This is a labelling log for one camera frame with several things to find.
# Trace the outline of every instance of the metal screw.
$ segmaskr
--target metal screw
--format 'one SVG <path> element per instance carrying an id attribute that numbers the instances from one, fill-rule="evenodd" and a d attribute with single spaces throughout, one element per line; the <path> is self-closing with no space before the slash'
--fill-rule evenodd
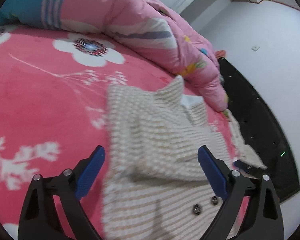
<path id="1" fill-rule="evenodd" d="M 232 170 L 231 171 L 231 174 L 234 176 L 234 177 L 239 177 L 240 176 L 240 172 L 238 170 Z"/>
<path id="2" fill-rule="evenodd" d="M 33 180 L 39 180 L 41 179 L 41 175 L 40 174 L 36 174 L 33 176 Z"/>
<path id="3" fill-rule="evenodd" d="M 266 181 L 268 181 L 268 180 L 270 179 L 270 177 L 269 177 L 267 174 L 264 174 L 262 177 L 263 177 L 263 179 L 266 180 Z"/>
<path id="4" fill-rule="evenodd" d="M 65 176 L 70 176 L 72 174 L 72 170 L 71 169 L 66 169 L 63 171 L 63 175 Z"/>

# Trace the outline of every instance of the beige striped towel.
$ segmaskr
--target beige striped towel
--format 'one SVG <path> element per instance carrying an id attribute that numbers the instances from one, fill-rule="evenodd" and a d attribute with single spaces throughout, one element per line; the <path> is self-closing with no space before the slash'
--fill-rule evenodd
<path id="1" fill-rule="evenodd" d="M 199 239 L 217 214 L 221 200 L 211 204 L 214 193 L 197 161 L 198 148 L 207 145 L 228 167 L 231 160 L 222 134 L 208 125 L 204 102 L 182 104 L 183 90 L 179 77 L 157 92 L 109 87 L 107 239 Z M 202 209 L 198 216 L 195 204 Z"/>

